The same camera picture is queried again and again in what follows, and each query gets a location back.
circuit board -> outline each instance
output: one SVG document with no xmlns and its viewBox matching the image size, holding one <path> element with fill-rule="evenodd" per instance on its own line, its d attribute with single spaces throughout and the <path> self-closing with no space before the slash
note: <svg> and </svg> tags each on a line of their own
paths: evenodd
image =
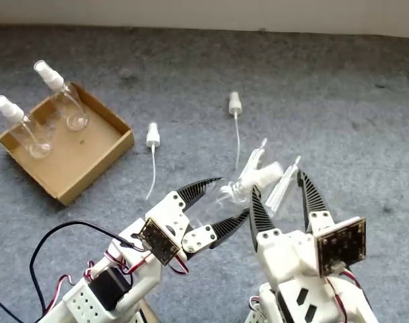
<svg viewBox="0 0 409 323">
<path fill-rule="evenodd" d="M 362 218 L 316 239 L 320 277 L 334 273 L 366 257 L 366 219 Z"/>
<path fill-rule="evenodd" d="M 150 248 L 153 255 L 165 266 L 175 255 L 178 254 L 178 247 L 172 239 L 161 228 L 149 218 L 142 230 L 139 232 L 139 239 Z"/>
</svg>

open cardboard tray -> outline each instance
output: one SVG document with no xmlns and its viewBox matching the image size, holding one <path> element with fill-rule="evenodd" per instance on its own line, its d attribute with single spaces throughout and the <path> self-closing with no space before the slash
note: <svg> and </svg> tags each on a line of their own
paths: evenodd
<svg viewBox="0 0 409 323">
<path fill-rule="evenodd" d="M 88 125 L 70 131 L 65 120 L 55 124 L 53 150 L 43 159 L 34 159 L 10 133 L 0 135 L 0 143 L 10 156 L 52 197 L 70 204 L 99 175 L 134 144 L 133 130 L 98 99 L 74 84 L 87 106 Z M 40 123 L 53 115 L 49 98 L 31 110 Z"/>
</svg>

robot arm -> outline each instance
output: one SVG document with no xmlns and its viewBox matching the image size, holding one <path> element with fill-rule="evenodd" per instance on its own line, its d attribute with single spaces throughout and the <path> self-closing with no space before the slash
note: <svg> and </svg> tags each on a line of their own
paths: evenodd
<svg viewBox="0 0 409 323">
<path fill-rule="evenodd" d="M 131 248 L 113 239 L 105 257 L 62 301 L 46 313 L 41 323 L 143 322 L 139 301 L 159 283 L 163 266 L 175 258 L 180 264 L 205 248 L 215 248 L 248 218 L 248 212 L 193 229 L 185 211 L 206 192 L 210 178 L 170 192 L 119 236 Z M 134 285 L 124 278 L 134 274 Z"/>
<path fill-rule="evenodd" d="M 306 233 L 296 230 L 284 234 L 276 228 L 261 203 L 259 190 L 252 190 L 252 241 L 268 283 L 260 287 L 255 304 L 250 303 L 252 311 L 246 322 L 378 323 L 363 290 L 338 277 L 365 257 L 365 219 L 354 217 L 335 224 L 302 171 L 298 183 Z"/>
</svg>

black rectangular hole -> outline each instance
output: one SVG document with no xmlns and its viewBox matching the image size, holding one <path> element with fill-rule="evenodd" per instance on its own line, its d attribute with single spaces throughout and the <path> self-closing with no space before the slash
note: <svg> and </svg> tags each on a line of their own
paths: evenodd
<svg viewBox="0 0 409 323">
<path fill-rule="evenodd" d="M 306 315 L 305 315 L 305 321 L 307 323 L 312 322 L 313 317 L 315 316 L 315 312 L 317 311 L 317 307 L 314 305 L 309 305 L 309 307 L 307 308 L 306 311 Z"/>
<path fill-rule="evenodd" d="M 299 296 L 297 296 L 297 305 L 303 305 L 305 303 L 306 295 L 307 295 L 308 290 L 306 288 L 302 288 L 300 290 Z"/>
</svg>

gray carpet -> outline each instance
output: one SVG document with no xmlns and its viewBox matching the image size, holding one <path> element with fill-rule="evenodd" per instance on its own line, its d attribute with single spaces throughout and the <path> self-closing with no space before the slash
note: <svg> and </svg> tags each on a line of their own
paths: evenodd
<svg viewBox="0 0 409 323">
<path fill-rule="evenodd" d="M 50 228 L 86 219 L 121 231 L 171 189 L 233 173 L 227 94 L 236 89 L 244 104 L 241 160 L 268 137 L 268 160 L 288 166 L 302 155 L 302 169 L 335 218 L 366 217 L 368 257 L 352 270 L 380 322 L 409 323 L 409 39 L 0 27 L 0 94 L 24 108 L 43 99 L 48 91 L 32 68 L 38 59 L 121 115 L 137 144 L 67 208 L 0 146 L 0 299 L 25 322 L 39 315 L 28 262 Z M 159 123 L 161 147 L 157 184 L 145 201 L 152 120 Z M 3 125 L 0 115 L 0 132 Z M 278 226 L 301 229 L 302 216 L 296 194 Z M 38 258 L 45 297 L 52 297 L 61 274 L 79 279 L 108 242 L 82 227 L 52 238 Z M 187 277 L 164 270 L 147 296 L 163 322 L 243 322 L 249 296 L 265 282 L 247 225 L 189 267 Z M 0 309 L 0 322 L 13 321 Z"/>
</svg>

